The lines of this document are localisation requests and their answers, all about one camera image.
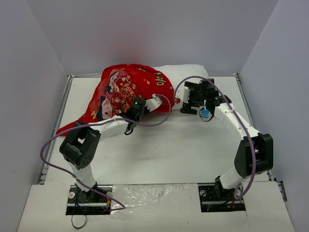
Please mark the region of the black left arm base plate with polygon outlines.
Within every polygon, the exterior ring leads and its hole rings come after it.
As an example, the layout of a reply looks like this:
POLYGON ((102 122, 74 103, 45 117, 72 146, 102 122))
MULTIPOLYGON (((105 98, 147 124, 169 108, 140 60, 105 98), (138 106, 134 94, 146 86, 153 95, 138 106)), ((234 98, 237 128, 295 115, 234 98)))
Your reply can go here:
POLYGON ((109 215, 111 200, 92 191, 81 191, 75 185, 70 186, 66 215, 109 215))

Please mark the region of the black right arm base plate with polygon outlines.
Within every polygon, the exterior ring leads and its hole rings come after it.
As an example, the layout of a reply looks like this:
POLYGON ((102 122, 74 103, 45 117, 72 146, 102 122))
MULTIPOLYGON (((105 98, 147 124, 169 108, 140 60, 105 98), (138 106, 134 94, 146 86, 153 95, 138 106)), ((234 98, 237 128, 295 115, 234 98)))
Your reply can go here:
POLYGON ((220 196, 215 190, 215 185, 210 183, 198 185, 198 193, 202 213, 246 211, 244 202, 235 200, 234 190, 228 190, 223 196, 220 196))

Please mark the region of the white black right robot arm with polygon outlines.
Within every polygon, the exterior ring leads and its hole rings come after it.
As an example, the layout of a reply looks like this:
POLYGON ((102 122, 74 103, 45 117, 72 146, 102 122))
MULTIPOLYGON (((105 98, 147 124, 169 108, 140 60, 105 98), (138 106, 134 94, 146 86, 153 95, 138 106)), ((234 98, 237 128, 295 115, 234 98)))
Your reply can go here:
POLYGON ((215 85, 214 79, 201 77, 199 83, 185 78, 176 86, 175 102, 182 102, 184 114, 197 114, 197 108, 206 109, 239 140, 232 168, 218 176, 214 194, 224 200, 233 195, 236 199, 247 193, 254 177, 273 168, 273 138, 263 134, 247 122, 235 109, 232 101, 215 85))

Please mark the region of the white pillow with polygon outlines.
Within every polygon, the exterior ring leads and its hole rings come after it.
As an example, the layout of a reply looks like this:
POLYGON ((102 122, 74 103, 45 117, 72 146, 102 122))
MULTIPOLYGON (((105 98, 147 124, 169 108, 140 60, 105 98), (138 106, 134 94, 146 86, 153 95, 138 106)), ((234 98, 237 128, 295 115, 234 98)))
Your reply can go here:
POLYGON ((197 64, 164 65, 153 68, 159 73, 162 73, 163 77, 166 77, 169 80, 169 82, 167 82, 168 93, 163 93, 163 95, 169 98, 170 103, 172 104, 172 110, 179 110, 182 106, 182 103, 174 103, 173 94, 177 85, 184 78, 189 76, 209 78, 208 72, 204 66, 197 64))

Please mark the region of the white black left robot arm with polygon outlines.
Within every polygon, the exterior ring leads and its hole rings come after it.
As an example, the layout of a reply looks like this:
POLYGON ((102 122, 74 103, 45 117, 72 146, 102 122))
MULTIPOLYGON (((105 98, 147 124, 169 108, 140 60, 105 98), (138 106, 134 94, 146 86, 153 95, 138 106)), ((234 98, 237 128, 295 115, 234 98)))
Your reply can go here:
POLYGON ((75 127, 83 128, 71 130, 62 142, 59 151, 72 168, 77 179, 75 185, 80 189, 80 197, 86 202, 96 199, 97 182, 93 177, 91 161, 94 158, 100 141, 119 134, 131 132, 137 123, 147 114, 161 106, 162 101, 156 95, 145 100, 135 98, 126 112, 113 116, 89 126, 81 121, 75 127))

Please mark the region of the red printed pillowcase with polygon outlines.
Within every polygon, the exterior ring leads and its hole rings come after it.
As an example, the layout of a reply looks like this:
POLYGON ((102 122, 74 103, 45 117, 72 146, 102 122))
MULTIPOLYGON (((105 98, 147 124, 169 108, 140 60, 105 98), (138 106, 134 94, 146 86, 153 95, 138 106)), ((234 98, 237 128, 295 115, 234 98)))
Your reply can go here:
POLYGON ((161 71, 141 64, 117 64, 106 68, 85 113, 76 121, 60 128, 57 134, 70 129, 78 121, 99 122, 127 111, 135 97, 145 100, 153 94, 166 96, 174 105, 174 88, 161 71))

